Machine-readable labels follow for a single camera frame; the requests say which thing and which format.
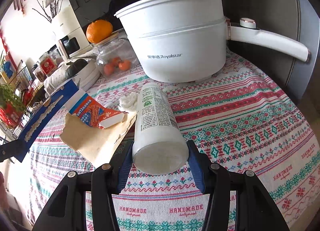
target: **white electric pot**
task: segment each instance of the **white electric pot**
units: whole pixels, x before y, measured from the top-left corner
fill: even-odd
[[[226,40],[272,48],[306,61],[302,43],[256,29],[253,20],[226,23],[221,0],[141,0],[116,12],[143,70],[162,82],[188,82],[219,71]]]

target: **dark green squash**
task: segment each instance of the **dark green squash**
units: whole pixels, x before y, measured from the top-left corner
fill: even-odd
[[[67,68],[65,76],[67,79],[70,79],[77,75],[80,70],[82,70],[85,66],[87,66],[88,62],[82,58],[77,59],[75,62],[69,62],[71,63],[70,67]]]

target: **white pot handle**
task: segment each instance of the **white pot handle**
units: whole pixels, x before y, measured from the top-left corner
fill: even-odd
[[[283,35],[259,29],[231,26],[230,24],[227,25],[227,29],[227,40],[252,43],[275,49],[304,62],[310,57],[310,51],[304,44]]]

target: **torn cardboard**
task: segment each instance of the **torn cardboard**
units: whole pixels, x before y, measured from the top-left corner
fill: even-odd
[[[61,140],[81,153],[96,168],[109,163],[115,150],[136,120],[136,113],[126,113],[122,122],[106,129],[90,127],[76,115],[66,114]]]

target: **white tissue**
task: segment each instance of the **white tissue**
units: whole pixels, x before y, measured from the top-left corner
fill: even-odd
[[[138,93],[131,92],[127,96],[122,96],[119,98],[119,110],[122,112],[136,112],[138,103]]]

